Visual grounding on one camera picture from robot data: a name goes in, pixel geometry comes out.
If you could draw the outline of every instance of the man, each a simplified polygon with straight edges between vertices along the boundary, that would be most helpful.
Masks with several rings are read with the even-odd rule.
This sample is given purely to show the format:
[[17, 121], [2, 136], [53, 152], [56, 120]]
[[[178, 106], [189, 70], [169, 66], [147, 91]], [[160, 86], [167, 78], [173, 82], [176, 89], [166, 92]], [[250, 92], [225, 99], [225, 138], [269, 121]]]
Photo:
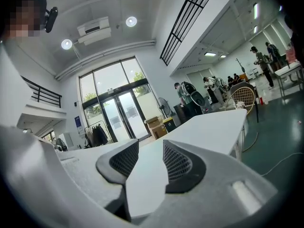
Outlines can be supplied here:
[[251, 47], [252, 53], [256, 55], [257, 61], [254, 62], [254, 65], [259, 65], [260, 68], [263, 70], [267, 80], [269, 81], [269, 89], [272, 89], [274, 87], [274, 82], [272, 81], [272, 78], [269, 73], [269, 69], [267, 66], [267, 60], [264, 57], [264, 55], [261, 52], [258, 52], [256, 47]]
[[203, 78], [204, 80], [204, 83], [205, 83], [205, 88], [209, 88], [213, 91], [215, 97], [217, 98], [218, 102], [220, 103], [220, 109], [222, 109], [224, 107], [224, 100], [223, 100], [223, 97], [222, 97], [222, 93], [221, 91], [219, 90], [216, 82], [215, 82], [215, 79], [214, 78], [211, 78], [211, 77], [204, 77]]
[[239, 75], [237, 75], [237, 74], [233, 74], [233, 76], [234, 76], [234, 84], [236, 85], [236, 84], [238, 84], [239, 82], [241, 82], [241, 80], [240, 80], [240, 78], [239, 78]]
[[177, 95], [179, 96], [181, 103], [189, 109], [191, 116], [203, 114], [200, 106], [194, 103], [190, 95], [186, 95], [179, 83], [175, 83], [174, 87], [177, 90]]
[[232, 77], [228, 76], [228, 86], [231, 88], [234, 85], [234, 80]]
[[303, 36], [300, 36], [298, 30], [294, 23], [291, 21], [289, 16], [285, 16], [286, 25], [293, 31], [293, 35], [291, 36], [291, 43], [294, 47], [295, 57], [301, 63], [302, 67], [304, 67], [304, 39]]
[[269, 44], [268, 42], [265, 44], [267, 46], [270, 60], [275, 64], [277, 70], [281, 69], [281, 55], [279, 50], [273, 44]]

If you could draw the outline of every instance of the trash can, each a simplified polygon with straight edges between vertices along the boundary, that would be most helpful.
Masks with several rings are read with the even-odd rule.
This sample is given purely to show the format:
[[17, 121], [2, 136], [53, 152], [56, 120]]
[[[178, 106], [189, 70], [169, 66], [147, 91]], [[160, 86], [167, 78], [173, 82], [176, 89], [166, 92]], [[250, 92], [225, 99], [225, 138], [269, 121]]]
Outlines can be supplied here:
[[172, 117], [166, 118], [165, 120], [162, 121], [162, 123], [165, 125], [165, 127], [169, 133], [176, 128]]

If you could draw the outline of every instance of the metal railing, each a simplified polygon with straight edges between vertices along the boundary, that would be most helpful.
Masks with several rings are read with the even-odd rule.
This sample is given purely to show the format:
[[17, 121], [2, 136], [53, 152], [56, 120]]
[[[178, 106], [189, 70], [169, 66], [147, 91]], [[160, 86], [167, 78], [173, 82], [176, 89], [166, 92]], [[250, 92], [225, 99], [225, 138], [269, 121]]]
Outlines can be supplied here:
[[40, 85], [35, 84], [34, 82], [28, 80], [25, 77], [22, 77], [24, 81], [28, 84], [28, 86], [33, 90], [32, 99], [37, 102], [46, 102], [52, 105], [56, 105], [61, 108], [61, 95], [50, 91]]
[[167, 66], [208, 1], [185, 0], [161, 53], [160, 59]]

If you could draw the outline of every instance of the electric fan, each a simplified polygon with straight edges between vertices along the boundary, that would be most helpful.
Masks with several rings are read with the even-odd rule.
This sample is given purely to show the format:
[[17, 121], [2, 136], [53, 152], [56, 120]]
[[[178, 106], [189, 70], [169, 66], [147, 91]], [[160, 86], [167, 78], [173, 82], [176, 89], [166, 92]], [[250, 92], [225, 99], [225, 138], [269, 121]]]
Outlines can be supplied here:
[[168, 102], [164, 98], [157, 99], [157, 106], [158, 109], [161, 111], [162, 114], [165, 115], [166, 118], [168, 117], [168, 115], [170, 115], [171, 109], [168, 105]]

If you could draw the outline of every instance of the glass door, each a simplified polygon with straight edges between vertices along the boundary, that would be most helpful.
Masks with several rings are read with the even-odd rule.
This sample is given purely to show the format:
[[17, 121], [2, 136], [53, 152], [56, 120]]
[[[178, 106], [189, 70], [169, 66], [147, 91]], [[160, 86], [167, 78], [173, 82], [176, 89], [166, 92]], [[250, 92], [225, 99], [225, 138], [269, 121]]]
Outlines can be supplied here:
[[104, 111], [117, 140], [122, 141], [130, 139], [131, 136], [125, 128], [125, 123], [123, 121], [123, 118], [121, 117], [120, 112], [118, 111], [115, 99], [113, 98], [101, 104], [103, 104]]
[[121, 106], [123, 116], [132, 130], [131, 132], [134, 134], [134, 138], [141, 140], [149, 136], [149, 131], [143, 123], [140, 106], [136, 106], [133, 100], [133, 94], [133, 92], [127, 92], [118, 95], [117, 100]]

